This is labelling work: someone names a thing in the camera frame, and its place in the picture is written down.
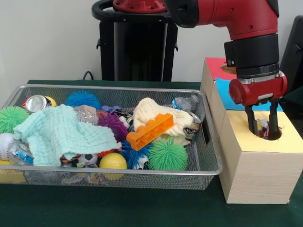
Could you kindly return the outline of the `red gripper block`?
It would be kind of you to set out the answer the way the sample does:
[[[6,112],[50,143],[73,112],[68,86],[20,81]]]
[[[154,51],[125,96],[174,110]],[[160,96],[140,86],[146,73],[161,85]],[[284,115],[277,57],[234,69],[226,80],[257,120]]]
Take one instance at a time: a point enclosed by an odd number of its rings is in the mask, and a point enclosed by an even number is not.
[[[258,135],[258,124],[255,120],[252,106],[280,99],[286,93],[287,85],[287,78],[281,71],[277,74],[264,77],[233,79],[229,83],[229,95],[234,103],[245,106],[249,130],[254,135]],[[278,101],[271,101],[268,132],[269,139],[279,138],[277,107]]]

